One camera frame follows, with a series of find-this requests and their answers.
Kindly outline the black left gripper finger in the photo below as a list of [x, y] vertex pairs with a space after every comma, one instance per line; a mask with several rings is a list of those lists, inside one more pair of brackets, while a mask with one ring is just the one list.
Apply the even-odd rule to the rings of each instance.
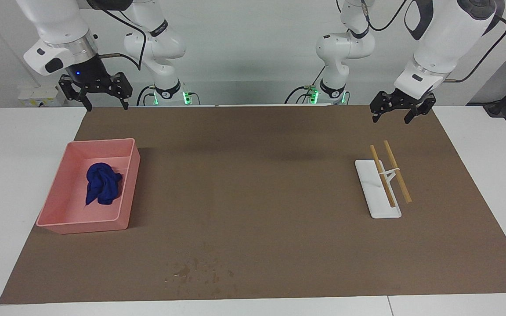
[[404, 118], [405, 124], [409, 124], [415, 117], [420, 115], [427, 115], [434, 104], [436, 104], [436, 97], [433, 93], [428, 93], [424, 98], [420, 100], [414, 100], [410, 98], [407, 102], [409, 106], [409, 112]]
[[372, 122], [378, 122], [381, 115], [396, 110], [398, 105], [399, 94], [397, 91], [393, 93], [378, 92], [369, 105], [372, 113]]

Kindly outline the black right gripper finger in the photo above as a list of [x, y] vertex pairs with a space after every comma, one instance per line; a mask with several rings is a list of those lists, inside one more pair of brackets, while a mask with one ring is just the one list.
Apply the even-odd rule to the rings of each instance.
[[114, 75], [110, 75], [107, 79], [106, 93], [117, 98], [120, 101], [122, 108], [124, 108], [124, 110], [128, 110], [129, 99], [133, 94], [133, 87], [128, 78], [123, 72], [118, 72]]
[[79, 88], [79, 91], [76, 91], [73, 88], [75, 83], [76, 82], [74, 82], [72, 77], [69, 75], [60, 76], [58, 81], [58, 84], [67, 100], [80, 102], [86, 108], [87, 112], [91, 112], [93, 105], [87, 98], [87, 94], [90, 92], [90, 85], [82, 84], [82, 86]]

